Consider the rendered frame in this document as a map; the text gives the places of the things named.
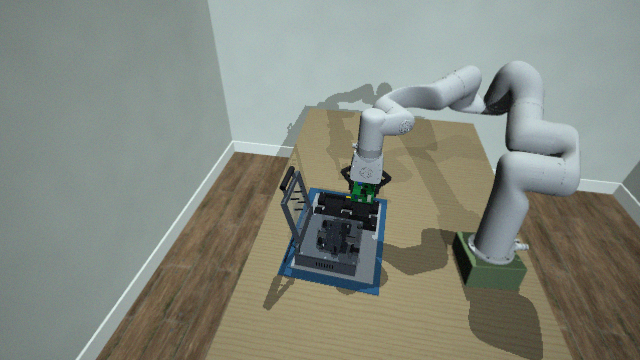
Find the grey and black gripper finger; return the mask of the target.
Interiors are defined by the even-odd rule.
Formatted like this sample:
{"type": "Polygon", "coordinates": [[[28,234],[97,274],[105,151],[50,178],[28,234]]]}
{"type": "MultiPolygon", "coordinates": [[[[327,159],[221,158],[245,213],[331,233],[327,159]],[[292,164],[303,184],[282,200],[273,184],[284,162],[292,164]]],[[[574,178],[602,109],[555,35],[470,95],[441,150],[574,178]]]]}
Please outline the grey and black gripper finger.
{"type": "Polygon", "coordinates": [[[391,181],[391,176],[389,174],[387,174],[384,170],[383,170],[383,174],[382,176],[385,178],[383,180],[381,180],[380,184],[375,184],[375,192],[374,192],[374,198],[376,198],[376,194],[379,194],[379,189],[386,185],[386,183],[391,181]]]}
{"type": "Polygon", "coordinates": [[[342,174],[342,175],[344,176],[344,178],[348,181],[350,194],[352,194],[352,192],[353,192],[353,187],[354,187],[354,181],[350,179],[350,177],[349,177],[350,175],[347,173],[347,172],[349,172],[349,171],[350,171],[350,167],[351,167],[351,165],[350,165],[350,166],[348,166],[348,167],[346,167],[346,168],[344,168],[344,169],[342,169],[342,170],[341,170],[341,174],[342,174]]]}

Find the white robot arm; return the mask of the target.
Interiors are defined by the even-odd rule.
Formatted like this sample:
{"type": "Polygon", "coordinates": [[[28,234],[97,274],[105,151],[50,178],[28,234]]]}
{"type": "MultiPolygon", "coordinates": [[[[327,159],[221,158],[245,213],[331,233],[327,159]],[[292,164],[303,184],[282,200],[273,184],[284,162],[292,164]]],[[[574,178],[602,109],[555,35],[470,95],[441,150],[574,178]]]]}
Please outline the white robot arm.
{"type": "Polygon", "coordinates": [[[477,233],[467,241],[475,256],[503,265],[514,259],[514,251],[529,249],[515,239],[529,209],[524,192],[567,197],[577,190],[580,138],[570,125],[543,120],[544,84],[530,64],[518,60],[505,64],[486,93],[477,92],[481,81],[481,71],[468,65],[433,83],[387,93],[361,113],[358,141],[352,148],[364,158],[379,157],[384,136],[403,135],[414,127],[408,107],[442,110],[448,106],[459,112],[496,116],[507,113],[505,143],[511,152],[498,160],[477,233]]]}

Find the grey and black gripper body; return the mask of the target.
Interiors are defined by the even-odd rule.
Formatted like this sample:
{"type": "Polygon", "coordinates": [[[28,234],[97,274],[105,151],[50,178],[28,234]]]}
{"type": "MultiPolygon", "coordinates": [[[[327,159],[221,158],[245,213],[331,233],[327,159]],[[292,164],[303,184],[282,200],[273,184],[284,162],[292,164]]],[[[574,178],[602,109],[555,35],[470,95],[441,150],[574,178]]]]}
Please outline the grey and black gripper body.
{"type": "Polygon", "coordinates": [[[360,156],[355,149],[351,161],[349,177],[351,180],[357,182],[380,184],[383,174],[383,165],[383,152],[377,158],[364,158],[360,156]]]}

